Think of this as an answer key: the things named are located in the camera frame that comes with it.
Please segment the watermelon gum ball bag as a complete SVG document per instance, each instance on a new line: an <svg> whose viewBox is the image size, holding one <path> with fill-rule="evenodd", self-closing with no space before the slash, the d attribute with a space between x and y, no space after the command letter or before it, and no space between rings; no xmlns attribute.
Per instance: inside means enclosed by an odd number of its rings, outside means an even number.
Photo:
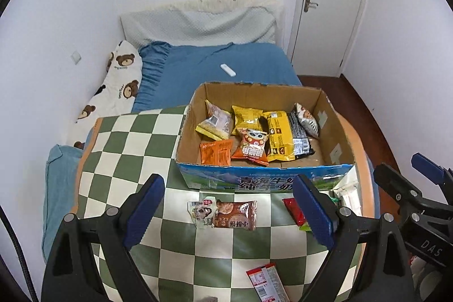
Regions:
<svg viewBox="0 0 453 302"><path fill-rule="evenodd" d="M307 222L300 226L300 231L310 232L311 230L312 229Z"/></svg>

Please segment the red triangular candy packet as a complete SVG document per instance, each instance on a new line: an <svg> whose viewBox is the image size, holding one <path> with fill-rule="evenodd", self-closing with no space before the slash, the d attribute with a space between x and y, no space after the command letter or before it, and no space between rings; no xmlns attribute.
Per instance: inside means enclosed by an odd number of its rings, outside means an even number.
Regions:
<svg viewBox="0 0 453 302"><path fill-rule="evenodd" d="M302 213L302 210L297 205L295 198L284 198L283 203L289 214L291 214L294 222L299 227L303 226L306 223L305 215Z"/></svg>

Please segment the white biscuit pack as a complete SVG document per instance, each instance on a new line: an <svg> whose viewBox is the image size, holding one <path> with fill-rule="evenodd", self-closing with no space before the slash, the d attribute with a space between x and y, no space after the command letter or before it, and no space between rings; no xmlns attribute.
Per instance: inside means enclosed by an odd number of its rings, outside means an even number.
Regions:
<svg viewBox="0 0 453 302"><path fill-rule="evenodd" d="M356 167L352 167L347 174L332 189L336 198L343 207L352 210L356 215L362 215L360 188Z"/></svg>

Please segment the small white snack packet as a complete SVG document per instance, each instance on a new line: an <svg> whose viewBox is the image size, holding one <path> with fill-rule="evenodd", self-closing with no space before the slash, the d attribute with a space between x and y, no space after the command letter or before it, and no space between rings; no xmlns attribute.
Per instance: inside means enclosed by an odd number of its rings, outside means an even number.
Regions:
<svg viewBox="0 0 453 302"><path fill-rule="evenodd" d="M196 228L212 228L217 214L217 200L214 196L207 196L202 201L188 202L187 211Z"/></svg>

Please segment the brown cracker packet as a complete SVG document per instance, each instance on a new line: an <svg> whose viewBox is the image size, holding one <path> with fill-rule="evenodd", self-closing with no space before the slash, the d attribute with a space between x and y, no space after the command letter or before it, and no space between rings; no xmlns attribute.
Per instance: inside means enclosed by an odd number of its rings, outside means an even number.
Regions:
<svg viewBox="0 0 453 302"><path fill-rule="evenodd" d="M217 200L215 228L238 228L253 231L257 223L257 201L222 202Z"/></svg>

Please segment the yellow black snack pack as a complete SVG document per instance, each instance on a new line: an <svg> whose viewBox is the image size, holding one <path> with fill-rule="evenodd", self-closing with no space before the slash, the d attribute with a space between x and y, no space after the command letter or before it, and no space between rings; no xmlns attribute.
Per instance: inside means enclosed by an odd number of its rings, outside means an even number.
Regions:
<svg viewBox="0 0 453 302"><path fill-rule="evenodd" d="M294 112L267 111L262 117L269 133L267 158L270 162L291 162L315 153Z"/></svg>

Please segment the red white long snack pack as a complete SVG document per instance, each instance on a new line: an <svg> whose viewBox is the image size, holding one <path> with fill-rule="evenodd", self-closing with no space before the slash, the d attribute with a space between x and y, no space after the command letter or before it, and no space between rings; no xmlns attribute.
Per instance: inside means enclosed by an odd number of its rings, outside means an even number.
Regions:
<svg viewBox="0 0 453 302"><path fill-rule="evenodd" d="M274 263L246 272L261 302L289 302L289 296Z"/></svg>

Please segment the grey white snack bag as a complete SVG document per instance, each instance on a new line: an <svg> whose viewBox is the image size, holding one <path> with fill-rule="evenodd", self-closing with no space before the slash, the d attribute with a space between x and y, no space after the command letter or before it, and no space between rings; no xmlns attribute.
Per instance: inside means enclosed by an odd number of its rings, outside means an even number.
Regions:
<svg viewBox="0 0 453 302"><path fill-rule="evenodd" d="M295 109L297 119L306 133L311 137L318 139L319 125L311 112L299 103L295 103Z"/></svg>

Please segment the orange panda snack bag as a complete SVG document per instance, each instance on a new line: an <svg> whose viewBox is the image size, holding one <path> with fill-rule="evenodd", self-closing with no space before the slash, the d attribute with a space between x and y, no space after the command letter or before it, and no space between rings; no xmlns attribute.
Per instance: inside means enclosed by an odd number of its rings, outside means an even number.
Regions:
<svg viewBox="0 0 453 302"><path fill-rule="evenodd" d="M268 166L266 141L268 134L259 130L241 129L241 141L231 159L249 160L260 166Z"/></svg>

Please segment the white yellow snack bag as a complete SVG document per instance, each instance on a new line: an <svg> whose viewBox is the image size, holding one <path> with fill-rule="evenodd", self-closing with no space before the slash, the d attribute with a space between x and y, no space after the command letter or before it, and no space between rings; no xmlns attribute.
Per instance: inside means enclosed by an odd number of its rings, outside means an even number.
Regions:
<svg viewBox="0 0 453 302"><path fill-rule="evenodd" d="M233 130L231 113L205 100L207 119L196 125L196 131L212 140L228 140Z"/></svg>

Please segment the yellow chip bag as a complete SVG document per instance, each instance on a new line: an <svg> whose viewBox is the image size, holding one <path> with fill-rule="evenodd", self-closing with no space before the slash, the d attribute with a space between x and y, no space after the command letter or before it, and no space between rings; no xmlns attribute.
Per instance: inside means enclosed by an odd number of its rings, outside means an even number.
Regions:
<svg viewBox="0 0 453 302"><path fill-rule="evenodd" d="M232 106L234 116L233 135L239 135L241 129L251 129L262 131L260 118L262 110L255 108L247 108L241 106Z"/></svg>

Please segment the cardboard milk box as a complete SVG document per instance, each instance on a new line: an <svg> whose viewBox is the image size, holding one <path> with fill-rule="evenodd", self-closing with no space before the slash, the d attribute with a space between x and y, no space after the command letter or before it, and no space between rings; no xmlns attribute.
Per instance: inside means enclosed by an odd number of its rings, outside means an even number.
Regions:
<svg viewBox="0 0 453 302"><path fill-rule="evenodd" d="M292 192L298 175L332 188L355 158L322 90L212 82L194 92L176 162L191 189Z"/></svg>

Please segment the white remote control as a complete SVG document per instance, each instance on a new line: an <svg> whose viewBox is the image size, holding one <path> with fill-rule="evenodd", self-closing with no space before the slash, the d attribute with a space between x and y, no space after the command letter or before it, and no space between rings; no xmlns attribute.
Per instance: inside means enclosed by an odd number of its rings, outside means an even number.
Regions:
<svg viewBox="0 0 453 302"><path fill-rule="evenodd" d="M221 64L220 68L225 73L227 73L230 77L235 77L236 76L236 72L232 68L230 68L227 64Z"/></svg>

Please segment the white door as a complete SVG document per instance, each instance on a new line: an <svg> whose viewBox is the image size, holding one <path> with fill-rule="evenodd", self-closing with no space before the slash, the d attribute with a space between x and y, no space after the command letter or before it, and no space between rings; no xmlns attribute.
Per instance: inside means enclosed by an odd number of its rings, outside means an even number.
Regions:
<svg viewBox="0 0 453 302"><path fill-rule="evenodd" d="M338 77L350 55L366 0L296 0L288 57L298 75Z"/></svg>

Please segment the white wall socket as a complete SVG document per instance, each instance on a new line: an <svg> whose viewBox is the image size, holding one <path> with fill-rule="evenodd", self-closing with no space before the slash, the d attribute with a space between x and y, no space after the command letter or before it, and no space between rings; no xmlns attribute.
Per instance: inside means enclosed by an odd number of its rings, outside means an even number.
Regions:
<svg viewBox="0 0 453 302"><path fill-rule="evenodd" d="M81 55L78 51L74 51L70 57L75 65L77 65L81 61Z"/></svg>

